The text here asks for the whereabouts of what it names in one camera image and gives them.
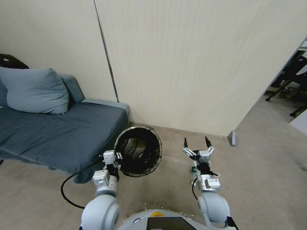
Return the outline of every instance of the sofa armrest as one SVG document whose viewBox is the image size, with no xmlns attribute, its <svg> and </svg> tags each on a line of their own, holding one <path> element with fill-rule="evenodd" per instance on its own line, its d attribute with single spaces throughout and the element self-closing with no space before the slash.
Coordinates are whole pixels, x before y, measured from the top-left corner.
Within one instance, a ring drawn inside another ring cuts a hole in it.
<svg viewBox="0 0 307 230">
<path fill-rule="evenodd" d="M 84 96 L 74 76 L 67 74 L 59 74 L 59 76 L 67 88 L 69 98 L 72 99 L 74 103 L 82 102 Z"/>
<path fill-rule="evenodd" d="M 91 103 L 91 104 L 101 104 L 101 105 L 109 105 L 114 107 L 119 107 L 124 109 L 127 112 L 127 115 L 129 117 L 130 108 L 129 105 L 120 103 L 120 102 L 111 102 L 111 101 L 104 101 L 104 100 L 96 100 L 96 99 L 84 99 L 82 103 Z"/>
</svg>

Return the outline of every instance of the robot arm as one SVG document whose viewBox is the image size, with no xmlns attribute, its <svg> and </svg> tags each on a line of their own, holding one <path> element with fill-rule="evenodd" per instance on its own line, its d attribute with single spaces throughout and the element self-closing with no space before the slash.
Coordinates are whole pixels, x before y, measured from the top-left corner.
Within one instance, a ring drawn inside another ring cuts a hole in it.
<svg viewBox="0 0 307 230">
<path fill-rule="evenodd" d="M 234 221 L 230 216 L 230 208 L 224 197 L 217 194 L 217 191 L 221 187 L 221 183 L 218 178 L 214 178 L 213 173 L 210 170 L 210 157 L 215 150 L 215 147 L 211 146 L 211 142 L 205 137 L 208 150 L 190 150 L 185 138 L 183 152 L 187 154 L 191 159 L 196 160 L 194 164 L 199 170 L 200 175 L 197 178 L 198 189 L 201 191 L 201 196 L 197 198 L 198 205 L 203 217 L 204 224 L 210 229 L 217 229 L 211 225 L 214 223 L 226 223 L 225 228 L 238 229 Z"/>
<path fill-rule="evenodd" d="M 85 207 L 82 216 L 83 230 L 114 230 L 119 218 L 120 207 L 117 203 L 118 168 L 115 160 L 122 159 L 120 153 L 115 156 L 114 150 L 103 154 L 105 167 L 96 171 L 93 182 L 96 185 L 95 198 Z"/>
</svg>

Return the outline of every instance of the beige wall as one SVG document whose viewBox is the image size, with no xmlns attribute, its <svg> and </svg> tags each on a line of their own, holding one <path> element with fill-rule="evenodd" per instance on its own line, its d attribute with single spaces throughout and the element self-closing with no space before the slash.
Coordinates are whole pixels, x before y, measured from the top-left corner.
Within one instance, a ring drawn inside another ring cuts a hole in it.
<svg viewBox="0 0 307 230">
<path fill-rule="evenodd" d="M 228 135 L 307 36 L 307 1 L 101 1 L 135 122 Z"/>
<path fill-rule="evenodd" d="M 135 122 L 228 135 L 307 35 L 303 0 L 97 0 Z M 0 52 L 116 101 L 93 1 L 0 1 Z"/>
<path fill-rule="evenodd" d="M 0 53 L 72 74 L 86 97 L 116 101 L 93 1 L 0 1 Z"/>
</svg>

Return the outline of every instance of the beige carpet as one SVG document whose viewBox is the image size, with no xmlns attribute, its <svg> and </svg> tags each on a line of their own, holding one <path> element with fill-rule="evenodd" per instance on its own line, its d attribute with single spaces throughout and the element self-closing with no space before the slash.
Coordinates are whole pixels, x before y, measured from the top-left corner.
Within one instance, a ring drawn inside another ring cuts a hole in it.
<svg viewBox="0 0 307 230">
<path fill-rule="evenodd" d="M 306 229 L 307 136 L 291 127 L 288 116 L 300 104 L 264 97 L 237 128 L 237 145 L 208 135 L 216 147 L 212 170 L 221 174 L 218 192 L 229 203 L 239 229 Z M 163 158 L 142 178 L 120 175 L 120 221 L 145 206 L 165 207 L 199 216 L 190 186 L 192 160 L 182 152 L 184 137 L 192 149 L 205 148 L 204 134 L 154 127 Z M 0 229 L 78 229 L 82 210 L 66 203 L 60 186 L 67 176 L 16 161 L 0 166 Z M 94 195 L 92 182 L 68 183 L 67 196 L 86 205 Z"/>
</svg>

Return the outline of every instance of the small bottle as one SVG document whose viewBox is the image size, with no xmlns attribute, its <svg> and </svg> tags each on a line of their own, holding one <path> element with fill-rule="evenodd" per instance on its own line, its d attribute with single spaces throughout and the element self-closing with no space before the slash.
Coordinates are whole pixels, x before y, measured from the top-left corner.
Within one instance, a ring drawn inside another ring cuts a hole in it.
<svg viewBox="0 0 307 230">
<path fill-rule="evenodd" d="M 196 166 L 193 166 L 193 167 L 192 167 L 192 171 L 191 171 L 191 180 L 192 180 L 191 185 L 193 184 L 193 181 L 194 181 L 194 180 L 196 179 L 196 177 L 197 177 L 197 171 L 198 171 L 197 167 L 196 167 Z"/>
</svg>

